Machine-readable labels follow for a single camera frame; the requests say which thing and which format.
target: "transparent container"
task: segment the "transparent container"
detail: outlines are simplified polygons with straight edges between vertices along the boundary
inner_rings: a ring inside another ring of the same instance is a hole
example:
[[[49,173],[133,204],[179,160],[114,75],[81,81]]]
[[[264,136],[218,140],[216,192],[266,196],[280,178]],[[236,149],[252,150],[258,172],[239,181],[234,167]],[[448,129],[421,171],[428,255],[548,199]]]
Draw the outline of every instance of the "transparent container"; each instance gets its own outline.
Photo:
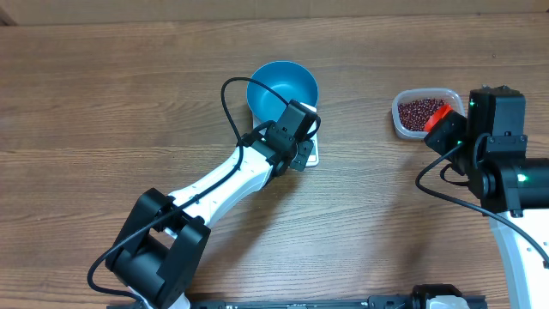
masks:
[[[412,102],[420,99],[444,99],[446,103],[452,106],[452,109],[465,116],[462,99],[454,90],[447,88],[421,88],[406,90],[399,93],[393,100],[393,123],[395,124],[396,135],[399,138],[407,140],[422,140],[427,136],[425,131],[411,131],[402,126],[401,118],[398,114],[398,106],[403,103]]]

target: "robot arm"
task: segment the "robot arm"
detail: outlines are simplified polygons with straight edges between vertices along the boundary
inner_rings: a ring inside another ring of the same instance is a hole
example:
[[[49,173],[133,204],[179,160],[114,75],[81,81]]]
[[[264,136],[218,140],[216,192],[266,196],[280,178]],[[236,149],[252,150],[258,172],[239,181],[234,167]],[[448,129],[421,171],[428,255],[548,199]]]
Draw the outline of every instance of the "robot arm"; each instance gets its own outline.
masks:
[[[237,164],[238,152],[236,148],[227,161],[193,185],[170,193],[169,196],[174,198],[173,204],[182,205],[227,175]],[[234,173],[230,181],[211,191],[199,203],[193,203],[187,207],[185,212],[191,217],[200,216],[204,219],[204,224],[212,228],[238,201],[263,188],[269,181],[272,171],[273,166],[267,162],[263,154],[253,148],[244,147],[244,158],[240,169]],[[175,238],[174,232],[169,228],[166,232]]]
[[[168,196],[156,189],[142,194],[115,240],[117,249],[106,257],[107,269],[149,308],[187,309],[183,292],[198,267],[210,228],[238,201],[289,167],[305,169],[314,146],[309,130],[317,120],[312,110],[291,100],[277,122],[260,124],[242,136],[229,159],[193,185]],[[175,239],[172,246],[165,247],[150,230],[137,233],[145,227],[166,231]]]
[[[549,241],[549,233],[546,229],[549,222],[548,209],[526,209],[522,218],[513,217],[509,211],[499,215],[515,223],[532,236],[539,245],[547,248],[547,241]],[[522,236],[506,225],[492,218],[488,221],[504,262],[511,308],[545,307],[549,270],[541,267],[543,259],[540,254]]]
[[[472,90],[468,117],[451,112],[425,137],[427,146],[449,155],[454,171],[468,176],[468,189],[482,209],[469,208],[492,216],[513,309],[546,307],[549,282],[549,160],[526,158],[525,105],[524,96],[506,86]]]

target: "wooden table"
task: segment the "wooden table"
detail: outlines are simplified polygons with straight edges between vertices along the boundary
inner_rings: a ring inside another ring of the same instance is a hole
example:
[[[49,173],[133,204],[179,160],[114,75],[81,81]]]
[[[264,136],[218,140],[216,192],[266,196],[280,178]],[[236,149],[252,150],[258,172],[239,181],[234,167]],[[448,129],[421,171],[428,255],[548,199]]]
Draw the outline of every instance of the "wooden table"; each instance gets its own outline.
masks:
[[[528,98],[528,156],[547,157],[548,14],[0,28],[0,307],[121,301],[87,287],[88,267],[145,190],[168,193],[225,160],[235,137],[221,84],[276,59],[318,81],[321,163],[217,224],[190,298],[363,298],[445,282],[508,308],[486,218],[416,189],[437,156],[399,140],[389,110],[405,89],[467,100],[507,84]],[[227,93],[241,131],[244,90]],[[437,173],[425,183],[454,190]],[[103,267],[96,280],[122,287]]]

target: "black cable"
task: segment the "black cable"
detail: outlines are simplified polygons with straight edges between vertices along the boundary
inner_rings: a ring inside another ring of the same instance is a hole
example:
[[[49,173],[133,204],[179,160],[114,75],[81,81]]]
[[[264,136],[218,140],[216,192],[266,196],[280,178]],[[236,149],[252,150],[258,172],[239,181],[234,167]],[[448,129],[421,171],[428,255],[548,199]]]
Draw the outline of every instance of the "black cable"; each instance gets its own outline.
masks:
[[[535,242],[535,240],[530,236],[528,235],[526,232],[524,232],[520,227],[518,227],[515,223],[503,218],[501,215],[496,215],[494,213],[492,213],[491,211],[489,210],[486,210],[486,209],[482,209],[481,207],[479,206],[476,206],[474,204],[471,204],[471,203],[468,203],[468,202],[465,202],[459,198],[455,198],[455,197],[451,197],[451,196],[447,196],[443,193],[439,193],[439,192],[436,192],[434,190],[431,190],[431,189],[428,189],[428,188],[425,188],[421,183],[420,183],[420,180],[421,178],[427,173],[429,172],[433,167],[435,167],[438,163],[444,161],[445,159],[447,159],[448,157],[450,157],[452,154],[454,154],[457,150],[459,150],[461,147],[463,147],[463,144],[464,143],[460,143],[458,144],[457,146],[455,146],[452,150],[450,150],[448,153],[446,153],[445,155],[442,155],[440,158],[434,160],[431,164],[429,164],[426,168],[424,168],[421,172],[419,172],[418,174],[418,177],[415,179],[415,185],[420,189],[422,190],[423,192],[429,194],[429,195],[432,195],[434,197],[438,197],[438,198],[442,198],[444,201],[448,201],[448,202],[452,202],[452,203],[456,203],[460,206],[463,206],[463,207],[466,207],[466,208],[469,208],[469,209],[472,209],[472,210],[475,210],[475,211],[478,211],[480,212],[481,214],[483,215],[487,215],[489,217],[491,217],[492,219],[496,220],[496,221],[499,221],[501,223],[503,223],[504,225],[506,225],[507,227],[509,227],[510,229],[514,230],[515,232],[517,232],[519,235],[521,235],[540,255],[541,257],[544,259],[545,261],[545,264],[544,264],[544,267],[547,268],[549,267],[549,256],[547,256],[547,253],[543,250],[543,248],[541,248],[540,245],[538,245],[537,242]]]
[[[444,181],[446,181],[447,183],[449,184],[452,184],[452,185],[458,185],[458,186],[468,186],[469,185],[469,181],[450,181],[450,180],[447,180],[446,179],[446,171],[453,167],[454,164],[453,163],[448,163],[446,165],[446,167],[444,167],[443,169],[440,170],[440,178]]]
[[[477,136],[477,139],[474,141],[474,147],[473,147],[473,167],[474,167],[474,169],[479,168],[479,164],[477,162],[477,159],[478,159],[477,155],[478,155],[480,143],[482,142],[483,138],[489,137],[489,136],[492,136],[492,135],[489,134],[489,133],[482,133],[479,136]]]
[[[237,164],[235,164],[235,166],[232,168],[231,172],[229,172],[227,175],[225,175],[222,179],[218,180],[215,184],[209,186],[209,188],[207,188],[206,190],[202,191],[199,194],[196,194],[193,198],[191,198],[191,200],[187,201],[186,203],[182,204],[181,206],[177,206],[174,210],[170,211],[169,213],[155,219],[154,221],[152,221],[149,224],[147,224],[146,226],[140,228],[139,230],[137,230],[136,232],[134,232],[133,234],[131,234],[130,236],[128,236],[124,240],[118,242],[116,245],[111,247],[111,249],[107,250],[105,253],[101,254],[101,256],[99,256],[97,258],[97,260],[95,260],[95,262],[92,264],[92,266],[89,268],[89,271],[87,272],[87,284],[92,290],[103,293],[103,294],[111,294],[111,295],[116,295],[116,296],[127,296],[127,297],[130,297],[130,298],[138,301],[138,302],[141,302],[142,301],[141,297],[139,297],[138,295],[133,294],[131,292],[121,291],[121,290],[116,290],[116,289],[111,289],[111,288],[103,288],[103,287],[100,287],[97,284],[95,284],[95,282],[94,282],[94,272],[97,270],[99,265],[101,265],[101,263],[103,263],[103,261],[105,261],[108,256],[110,256],[115,251],[120,249],[128,241],[134,239],[137,235],[142,234],[142,233],[146,233],[149,229],[151,229],[155,225],[160,224],[161,222],[170,219],[174,215],[179,214],[181,211],[183,211],[183,209],[187,208],[189,205],[198,202],[198,200],[200,200],[202,197],[206,196],[209,192],[215,190],[215,188],[222,185],[229,178],[231,178],[231,176],[233,176],[233,174],[235,172],[237,172],[237,170],[240,168],[240,165],[242,164],[242,160],[244,158],[244,146],[242,144],[242,138],[240,137],[240,133],[238,133],[238,128],[237,128],[236,124],[234,123],[234,121],[232,121],[231,113],[229,112],[228,108],[226,107],[226,102],[225,102],[225,89],[226,89],[226,86],[228,84],[230,84],[231,82],[235,82],[235,81],[253,82],[253,83],[265,88],[271,94],[274,94],[277,98],[279,98],[282,102],[284,102],[284,104],[288,105],[288,102],[286,102],[286,100],[284,100],[284,98],[282,98],[279,94],[277,94],[273,89],[269,88],[268,86],[266,86],[262,82],[253,80],[251,78],[248,78],[248,77],[233,77],[233,78],[229,78],[225,83],[223,83],[223,86],[221,87],[221,104],[223,105],[223,110],[225,111],[226,118],[229,120],[229,124],[231,125],[232,130],[234,131],[234,135],[237,137],[237,145],[238,145],[238,161],[237,161]]]

